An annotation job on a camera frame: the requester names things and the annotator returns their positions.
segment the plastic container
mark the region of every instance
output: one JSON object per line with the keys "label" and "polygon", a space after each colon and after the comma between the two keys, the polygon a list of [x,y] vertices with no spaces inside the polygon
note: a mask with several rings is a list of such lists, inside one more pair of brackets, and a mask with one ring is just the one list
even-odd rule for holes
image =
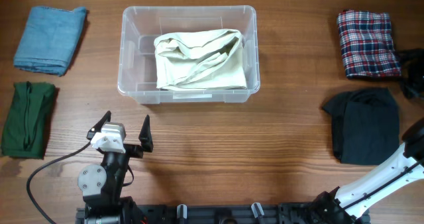
{"label": "plastic container", "polygon": [[[247,89],[163,91],[156,88],[155,38],[169,32],[234,28],[243,33]],[[122,21],[118,91],[141,104],[245,102],[260,87],[256,11],[248,5],[219,7],[128,7]]]}

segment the folded cloth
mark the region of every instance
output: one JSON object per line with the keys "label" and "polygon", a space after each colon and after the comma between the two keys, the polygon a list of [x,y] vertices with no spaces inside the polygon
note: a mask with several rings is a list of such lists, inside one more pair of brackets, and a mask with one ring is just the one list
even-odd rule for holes
{"label": "folded cloth", "polygon": [[242,34],[234,29],[175,32],[154,40],[157,88],[246,88]]}
{"label": "folded cloth", "polygon": [[80,39],[86,13],[85,7],[73,11],[33,7],[13,59],[15,67],[64,75]]}
{"label": "folded cloth", "polygon": [[386,88],[340,93],[323,110],[332,117],[333,154],[343,164],[379,165],[399,147],[398,106]]}
{"label": "folded cloth", "polygon": [[48,83],[15,83],[15,94],[1,139],[3,155],[42,158],[43,132],[52,111],[55,87]]}
{"label": "folded cloth", "polygon": [[339,14],[337,25],[347,78],[401,76],[389,14],[347,10]]}

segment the plaid cloth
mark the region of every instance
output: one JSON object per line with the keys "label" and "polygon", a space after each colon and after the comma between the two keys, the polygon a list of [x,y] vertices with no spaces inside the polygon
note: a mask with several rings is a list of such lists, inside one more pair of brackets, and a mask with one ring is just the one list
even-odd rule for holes
{"label": "plaid cloth", "polygon": [[401,76],[389,14],[347,10],[339,14],[337,25],[347,78]]}

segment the white cloth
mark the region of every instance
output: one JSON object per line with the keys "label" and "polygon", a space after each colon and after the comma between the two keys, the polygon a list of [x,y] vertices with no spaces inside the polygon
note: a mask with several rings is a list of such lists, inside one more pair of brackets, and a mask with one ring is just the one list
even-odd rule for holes
{"label": "white cloth", "polygon": [[154,47],[159,89],[246,89],[238,30],[173,32],[156,38]]}

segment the wooden surface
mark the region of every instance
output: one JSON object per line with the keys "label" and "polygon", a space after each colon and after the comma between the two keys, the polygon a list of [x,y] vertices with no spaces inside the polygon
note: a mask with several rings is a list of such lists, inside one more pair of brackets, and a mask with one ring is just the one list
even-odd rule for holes
{"label": "wooden surface", "polygon": [[[76,58],[61,78],[13,67],[30,8],[89,9]],[[116,89],[121,19],[131,5],[252,5],[257,12],[261,88],[246,103],[139,105]],[[339,164],[331,154],[328,98],[361,87],[389,87],[400,106],[401,134],[424,116],[395,82],[345,78],[336,17],[343,9],[389,12],[398,49],[424,47],[424,0],[0,0],[0,129],[13,83],[46,81],[60,88],[44,160],[0,158],[0,223],[45,223],[25,184],[40,165],[86,143],[87,130],[107,110],[136,142],[149,114],[154,152],[131,160],[136,176],[123,196],[138,204],[263,204],[311,201],[372,167]],[[42,171],[32,191],[58,223],[73,223],[83,207],[77,176],[102,155],[91,148]],[[373,224],[423,223],[424,182],[371,208]]]}

